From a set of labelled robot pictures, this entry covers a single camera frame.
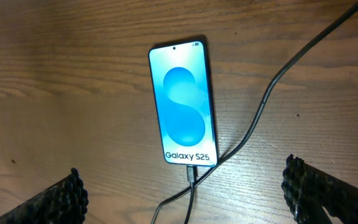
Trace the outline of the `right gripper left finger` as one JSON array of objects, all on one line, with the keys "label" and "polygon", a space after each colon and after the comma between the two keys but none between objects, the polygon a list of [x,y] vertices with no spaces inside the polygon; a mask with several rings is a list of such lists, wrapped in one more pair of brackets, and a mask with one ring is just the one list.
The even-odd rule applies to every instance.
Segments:
[{"label": "right gripper left finger", "polygon": [[71,174],[0,216],[0,224],[83,224],[88,191],[76,168]]}]

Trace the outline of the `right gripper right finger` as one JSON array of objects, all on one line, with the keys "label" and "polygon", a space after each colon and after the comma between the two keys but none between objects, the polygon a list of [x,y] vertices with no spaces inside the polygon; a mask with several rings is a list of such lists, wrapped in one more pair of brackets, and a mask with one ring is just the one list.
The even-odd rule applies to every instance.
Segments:
[{"label": "right gripper right finger", "polygon": [[297,223],[358,223],[358,188],[292,154],[286,159],[282,190]]}]

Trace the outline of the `blue Galaxy smartphone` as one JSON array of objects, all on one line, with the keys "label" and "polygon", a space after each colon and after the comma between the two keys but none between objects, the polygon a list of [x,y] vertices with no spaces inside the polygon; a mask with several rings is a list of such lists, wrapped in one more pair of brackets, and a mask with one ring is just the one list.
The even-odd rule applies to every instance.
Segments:
[{"label": "blue Galaxy smartphone", "polygon": [[205,35],[155,44],[148,53],[163,158],[169,164],[218,163]]}]

